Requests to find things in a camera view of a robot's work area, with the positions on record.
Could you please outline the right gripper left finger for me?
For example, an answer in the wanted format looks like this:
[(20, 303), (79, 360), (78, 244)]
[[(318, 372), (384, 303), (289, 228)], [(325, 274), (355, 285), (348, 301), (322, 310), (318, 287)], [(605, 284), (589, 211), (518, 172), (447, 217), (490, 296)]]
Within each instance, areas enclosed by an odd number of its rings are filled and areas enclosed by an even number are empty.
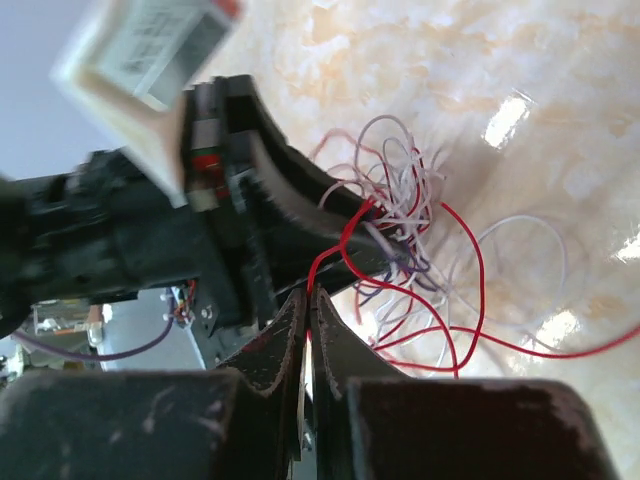
[(307, 298), (218, 368), (30, 372), (1, 395), (5, 479), (283, 479), (300, 447)]

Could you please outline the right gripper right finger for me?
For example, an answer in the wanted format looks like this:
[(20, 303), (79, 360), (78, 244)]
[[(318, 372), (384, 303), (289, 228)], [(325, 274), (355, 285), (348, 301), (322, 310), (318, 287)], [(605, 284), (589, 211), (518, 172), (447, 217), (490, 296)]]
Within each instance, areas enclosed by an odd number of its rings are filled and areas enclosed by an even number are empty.
[(424, 380), (387, 364), (309, 302), (321, 479), (614, 479), (591, 411), (539, 379)]

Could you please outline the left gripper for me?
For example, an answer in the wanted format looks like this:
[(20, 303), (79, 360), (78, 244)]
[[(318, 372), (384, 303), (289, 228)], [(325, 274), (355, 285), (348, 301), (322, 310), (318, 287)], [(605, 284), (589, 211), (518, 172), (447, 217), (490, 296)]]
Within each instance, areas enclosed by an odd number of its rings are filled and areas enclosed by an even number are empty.
[(129, 300), (192, 280), (216, 327), (273, 318), (361, 198), (292, 147), (249, 75), (189, 89), (182, 207), (122, 149), (1, 183), (1, 332), (40, 301)]

